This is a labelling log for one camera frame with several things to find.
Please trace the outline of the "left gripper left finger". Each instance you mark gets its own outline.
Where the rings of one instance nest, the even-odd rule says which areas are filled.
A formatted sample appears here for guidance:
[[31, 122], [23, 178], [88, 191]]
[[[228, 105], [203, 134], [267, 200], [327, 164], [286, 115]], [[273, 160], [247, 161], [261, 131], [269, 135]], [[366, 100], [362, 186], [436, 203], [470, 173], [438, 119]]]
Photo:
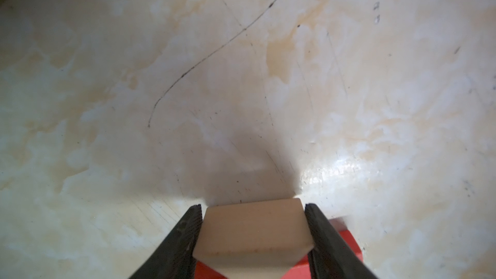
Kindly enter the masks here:
[[200, 204], [191, 206], [154, 253], [130, 279], [192, 279], [196, 259], [192, 256], [203, 222]]

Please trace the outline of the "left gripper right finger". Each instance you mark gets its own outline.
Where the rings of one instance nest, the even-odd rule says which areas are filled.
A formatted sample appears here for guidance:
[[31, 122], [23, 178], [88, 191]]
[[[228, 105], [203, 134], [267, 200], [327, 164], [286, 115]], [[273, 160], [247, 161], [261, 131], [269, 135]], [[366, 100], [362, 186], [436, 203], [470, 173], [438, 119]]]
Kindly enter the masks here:
[[377, 279], [316, 204], [306, 204], [305, 216], [315, 243], [308, 254], [311, 278]]

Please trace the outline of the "beige triangular wooden block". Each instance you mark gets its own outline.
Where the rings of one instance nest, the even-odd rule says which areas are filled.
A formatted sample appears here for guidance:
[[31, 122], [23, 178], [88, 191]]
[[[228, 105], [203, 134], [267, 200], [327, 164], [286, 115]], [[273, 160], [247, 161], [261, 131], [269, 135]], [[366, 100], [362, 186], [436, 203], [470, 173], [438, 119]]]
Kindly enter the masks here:
[[281, 278], [313, 248], [292, 198], [207, 208], [192, 255], [226, 278]]

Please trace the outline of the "dark red rectangular block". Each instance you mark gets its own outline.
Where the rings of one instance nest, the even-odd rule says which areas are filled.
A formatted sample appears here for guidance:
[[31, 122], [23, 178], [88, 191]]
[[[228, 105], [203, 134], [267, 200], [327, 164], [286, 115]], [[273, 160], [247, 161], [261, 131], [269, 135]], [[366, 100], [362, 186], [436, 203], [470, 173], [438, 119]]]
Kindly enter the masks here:
[[[343, 218], [329, 219], [329, 223], [336, 231], [336, 236], [328, 242], [333, 244], [333, 254], [337, 260], [343, 257], [343, 260], [353, 260], [363, 262], [363, 254], [360, 246], [357, 244], [351, 232], [347, 229]], [[312, 272], [316, 267], [312, 266], [311, 254], [308, 253], [305, 258], [296, 263], [282, 278], [313, 278]], [[195, 273], [193, 278], [226, 278], [214, 269], [202, 262], [196, 262]]]

